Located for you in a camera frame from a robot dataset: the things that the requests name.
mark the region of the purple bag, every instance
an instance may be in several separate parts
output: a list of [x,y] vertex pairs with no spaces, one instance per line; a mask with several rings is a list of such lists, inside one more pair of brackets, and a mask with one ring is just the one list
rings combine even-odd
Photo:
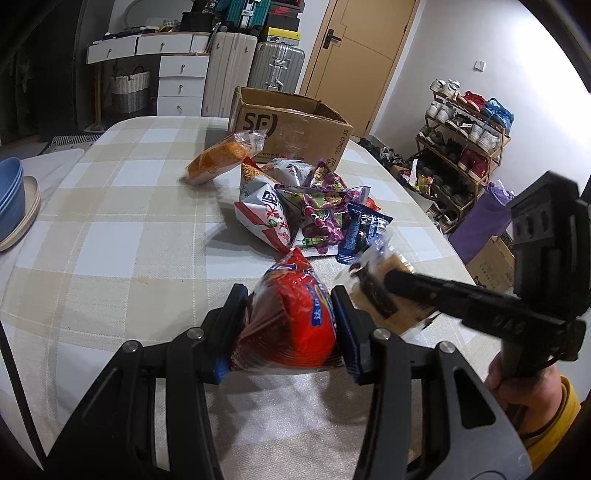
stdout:
[[468,216],[449,236],[449,242],[468,265],[493,235],[501,236],[511,223],[507,203],[515,198],[500,180],[489,183]]

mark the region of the sf logo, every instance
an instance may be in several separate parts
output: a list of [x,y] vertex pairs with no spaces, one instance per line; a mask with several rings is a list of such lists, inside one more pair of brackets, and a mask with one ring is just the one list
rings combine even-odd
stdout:
[[277,128],[277,116],[272,115],[257,115],[256,113],[247,113],[244,117],[243,130],[267,130],[267,138],[270,137]]

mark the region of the orange snack bag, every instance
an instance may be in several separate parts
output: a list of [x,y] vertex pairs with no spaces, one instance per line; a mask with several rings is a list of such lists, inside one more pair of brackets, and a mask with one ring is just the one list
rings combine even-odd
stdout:
[[201,185],[240,165],[245,158],[259,154],[265,145],[265,132],[237,132],[198,155],[185,171],[184,180]]

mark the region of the cardboard box on floor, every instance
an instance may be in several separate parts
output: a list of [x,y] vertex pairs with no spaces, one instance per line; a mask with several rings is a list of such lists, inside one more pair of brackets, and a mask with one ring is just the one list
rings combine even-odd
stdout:
[[466,268],[477,287],[498,293],[509,290],[515,281],[515,257],[497,236],[490,238]]

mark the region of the sf express box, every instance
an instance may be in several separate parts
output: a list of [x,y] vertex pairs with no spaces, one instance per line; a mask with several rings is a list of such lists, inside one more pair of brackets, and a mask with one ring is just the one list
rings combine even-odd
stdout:
[[237,87],[232,99],[229,130],[266,130],[265,148],[255,161],[277,157],[303,160],[316,166],[324,160],[334,170],[353,132],[337,112],[319,100]]

